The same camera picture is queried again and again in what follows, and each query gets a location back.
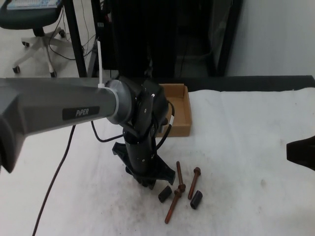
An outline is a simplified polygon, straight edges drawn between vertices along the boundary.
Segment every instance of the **cardboard box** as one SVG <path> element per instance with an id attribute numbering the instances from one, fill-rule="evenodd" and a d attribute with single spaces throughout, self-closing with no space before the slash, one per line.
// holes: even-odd
<path id="1" fill-rule="evenodd" d="M 175 117 L 169 137 L 184 137 L 190 135 L 190 128 L 192 124 L 190 101 L 188 89 L 184 84 L 162 84 L 167 100 L 169 100 L 175 108 Z M 166 116 L 168 122 L 170 121 L 172 108 L 169 105 L 168 114 Z M 165 126 L 164 132 L 158 134 L 162 137 L 167 130 L 168 125 Z"/>

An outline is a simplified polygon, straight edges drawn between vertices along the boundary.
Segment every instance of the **computer keyboard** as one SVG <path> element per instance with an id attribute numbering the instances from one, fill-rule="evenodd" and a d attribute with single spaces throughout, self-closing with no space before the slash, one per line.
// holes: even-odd
<path id="1" fill-rule="evenodd" d="M 31 10 L 57 8 L 62 0 L 12 0 L 7 6 L 7 10 Z"/>

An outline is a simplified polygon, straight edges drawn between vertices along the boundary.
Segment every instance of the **black cable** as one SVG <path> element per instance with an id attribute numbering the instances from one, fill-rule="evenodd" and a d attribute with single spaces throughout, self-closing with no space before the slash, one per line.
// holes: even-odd
<path id="1" fill-rule="evenodd" d="M 94 48 L 94 45 L 93 45 L 93 48 L 84 55 L 84 57 L 86 58 L 88 56 L 88 54 L 90 54 L 93 50 L 95 50 L 97 52 L 97 48 Z"/>
<path id="2" fill-rule="evenodd" d="M 164 141 L 166 140 L 166 138 L 167 138 L 169 132 L 170 132 L 171 129 L 172 129 L 172 123 L 173 123 L 173 120 L 172 120 L 172 119 L 174 119 L 174 116 L 175 116 L 175 108 L 174 108 L 173 104 L 172 104 L 170 101 L 167 101 L 167 102 L 168 102 L 168 103 L 171 105 L 171 107 L 172 107 L 171 120 L 170 120 L 170 123 L 169 123 L 169 125 L 168 125 L 168 128 L 167 128 L 165 134 L 163 135 L 162 139 L 160 140 L 160 142 L 158 143 L 158 145 L 157 145 L 156 148 L 154 149 L 154 153 L 156 153 L 156 151 L 162 146 L 162 144 L 163 144 Z"/>
<path id="3" fill-rule="evenodd" d="M 187 42 L 186 42 L 186 47 L 185 47 L 185 51 L 184 51 L 184 56 L 183 56 L 183 59 L 182 59 L 181 72 L 179 74 L 179 78 L 181 78 L 181 76 L 182 76 L 183 65 L 184 65 L 185 56 L 186 56 L 186 53 L 187 53 L 188 41 L 189 41 L 189 38 L 187 36 Z"/>
<path id="4" fill-rule="evenodd" d="M 83 44 L 83 47 L 84 47 L 85 45 L 87 45 L 87 43 L 90 42 L 90 40 L 91 40 L 92 38 L 94 38 L 94 36 L 96 36 L 96 34 L 94 34 L 85 44 Z"/>
<path id="5" fill-rule="evenodd" d="M 39 224 L 41 215 L 42 215 L 42 213 L 43 213 L 43 211 L 44 211 L 44 207 L 45 207 L 45 204 L 46 204 L 46 202 L 47 202 L 47 199 L 48 199 L 50 190 L 51 190 L 51 188 L 53 187 L 53 184 L 54 184 L 54 182 L 55 182 L 55 180 L 56 180 L 56 177 L 57 177 L 57 175 L 58 175 L 58 173 L 59 173 L 59 170 L 60 170 L 61 166 L 63 165 L 63 162 L 64 162 L 64 160 L 65 160 L 65 158 L 67 157 L 67 154 L 68 154 L 68 152 L 69 152 L 69 148 L 70 148 L 72 136 L 73 136 L 73 133 L 74 133 L 74 129 L 75 129 L 75 125 L 74 125 L 74 126 L 72 127 L 72 129 L 71 129 L 70 136 L 69 136 L 69 140 L 68 140 L 68 144 L 67 144 L 67 147 L 66 147 L 66 149 L 65 149 L 63 158 L 61 159 L 61 162 L 60 162 L 59 166 L 57 167 L 56 172 L 55 172 L 55 174 L 54 174 L 54 177 L 53 177 L 53 179 L 51 180 L 50 185 L 49 185 L 49 187 L 48 187 L 48 190 L 47 190 L 47 192 L 46 192 L 44 201 L 43 201 L 43 203 L 42 203 L 42 205 L 41 205 L 41 208 L 40 208 L 40 211 L 39 211 L 37 220 L 36 220 L 36 224 L 35 224 L 35 227 L 34 227 L 32 236 L 35 236 L 35 234 L 36 234 L 36 231 L 37 231 L 37 228 L 38 228 L 38 224 Z"/>
<path id="6" fill-rule="evenodd" d="M 123 136 L 123 135 L 121 134 L 121 135 L 115 136 L 115 137 L 110 138 L 110 139 L 105 139 L 105 140 L 100 139 L 99 136 L 97 135 L 97 132 L 96 132 L 96 129 L 95 129 L 95 126 L 94 126 L 94 122 L 93 122 L 93 121 L 91 121 L 91 125 L 92 125 L 92 129 L 93 129 L 93 132 L 94 132 L 94 134 L 95 134 L 96 139 L 97 139 L 98 141 L 100 141 L 101 143 L 106 143 L 106 142 L 109 142 L 109 141 L 112 141 L 112 140 L 121 138 L 121 137 Z"/>
<path id="7" fill-rule="evenodd" d="M 59 26 L 60 21 L 61 21 L 62 18 L 63 18 L 63 26 L 64 26 L 64 30 L 65 30 L 65 24 L 64 24 L 64 7 L 63 7 L 63 11 L 62 11 L 62 13 L 61 13 L 60 19 L 59 19 L 59 21 L 58 21 L 58 23 L 57 23 L 57 26 L 56 26 L 56 28 L 55 28 L 55 30 L 54 30 L 54 33 L 52 34 L 52 36 L 51 36 L 50 39 L 49 39 L 48 46 L 49 46 L 49 48 L 50 48 L 51 51 L 53 51 L 55 54 L 59 55 L 60 57 L 65 58 L 65 59 L 67 59 L 67 60 L 75 60 L 75 58 L 67 58 L 67 57 L 65 57 L 64 55 L 61 55 L 60 53 L 57 53 L 57 52 L 54 51 L 54 50 L 51 48 L 51 46 L 50 46 L 50 41 L 51 41 L 51 39 L 53 38 L 53 35 L 55 34 L 55 32 L 56 32 L 56 30 L 57 30 L 57 28 L 58 28 L 58 26 Z M 85 16 L 84 16 L 84 10 L 83 10 L 83 18 L 84 18 L 85 26 L 86 26 L 87 31 L 88 31 L 88 41 L 83 45 L 83 46 L 85 46 L 85 45 L 88 45 L 89 41 L 90 41 L 94 36 L 96 36 L 96 34 L 93 35 L 91 38 L 89 38 L 89 30 L 88 30 L 87 23 L 86 23 Z M 92 52 L 92 50 L 90 50 L 88 53 L 86 53 L 86 54 L 84 55 L 84 58 L 86 59 L 86 56 L 87 56 L 88 54 L 90 54 L 91 52 Z"/>
<path id="8" fill-rule="evenodd" d="M 60 57 L 63 57 L 63 58 L 68 59 L 68 60 L 75 60 L 75 59 L 73 59 L 73 58 L 67 58 L 67 57 L 65 57 L 65 56 L 63 56 L 63 55 L 57 53 L 57 52 L 54 51 L 54 50 L 51 48 L 51 46 L 50 46 L 50 41 L 51 41 L 51 39 L 53 38 L 53 36 L 54 36 L 54 34 L 55 34 L 55 32 L 56 32 L 56 30 L 57 30 L 59 24 L 60 24 L 60 21 L 61 21 L 63 15 L 64 15 L 64 9 L 63 9 L 63 11 L 62 11 L 62 13 L 61 13 L 61 16 L 60 16 L 60 19 L 59 19 L 59 21 L 58 21 L 58 23 L 57 23 L 57 26 L 56 26 L 56 28 L 55 28 L 53 34 L 51 35 L 51 37 L 50 37 L 50 39 L 49 39 L 48 46 L 49 46 L 49 48 L 50 48 L 51 51 L 53 51 L 55 54 L 59 55 Z"/>

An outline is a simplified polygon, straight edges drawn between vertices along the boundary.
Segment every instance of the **bolt head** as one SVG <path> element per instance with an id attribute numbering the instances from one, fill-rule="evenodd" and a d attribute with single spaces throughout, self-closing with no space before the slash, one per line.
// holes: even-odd
<path id="1" fill-rule="evenodd" d="M 199 167 L 196 167 L 194 170 L 193 170 L 193 172 L 196 174 L 198 174 L 198 175 L 201 175 L 201 170 L 200 170 L 200 168 Z"/>
<path id="2" fill-rule="evenodd" d="M 178 196 L 178 197 L 182 197 L 182 192 L 179 190 L 179 189 L 176 189 L 174 191 L 175 195 Z"/>
<path id="3" fill-rule="evenodd" d="M 185 189 L 186 189 L 186 185 L 182 183 L 182 184 L 178 185 L 178 189 L 179 189 L 182 193 L 184 193 L 184 192 L 185 192 Z"/>

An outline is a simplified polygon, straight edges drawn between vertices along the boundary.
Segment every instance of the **copper bolt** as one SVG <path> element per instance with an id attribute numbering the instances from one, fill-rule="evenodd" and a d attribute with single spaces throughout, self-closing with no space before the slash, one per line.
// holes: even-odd
<path id="1" fill-rule="evenodd" d="M 172 214 L 173 214 L 173 211 L 174 211 L 174 209 L 175 209 L 175 206 L 176 206 L 176 203 L 177 203 L 178 199 L 180 199 L 180 198 L 182 197 L 182 192 L 181 192 L 179 189 L 176 189 L 176 190 L 174 191 L 174 193 L 175 193 L 175 197 L 174 197 L 174 199 L 173 199 L 173 202 L 172 202 L 172 204 L 171 204 L 171 207 L 169 208 L 168 213 L 167 213 L 167 216 L 166 216 L 166 218 L 165 218 L 165 223 L 166 223 L 166 224 L 168 224 L 169 220 L 170 220 L 171 217 L 172 217 Z"/>
<path id="2" fill-rule="evenodd" d="M 184 193 L 184 192 L 185 192 L 185 189 L 186 189 L 186 185 L 183 183 L 181 164 L 180 164 L 179 161 L 176 162 L 176 167 L 177 167 L 178 180 L 179 180 L 178 189 L 179 189 L 182 193 Z"/>
<path id="3" fill-rule="evenodd" d="M 195 176 L 193 177 L 192 183 L 191 183 L 191 187 L 188 193 L 188 199 L 191 200 L 192 195 L 193 195 L 193 191 L 195 190 L 195 186 L 197 183 L 197 179 L 199 177 L 199 175 L 201 175 L 201 170 L 199 167 L 196 167 L 193 172 L 195 173 Z"/>

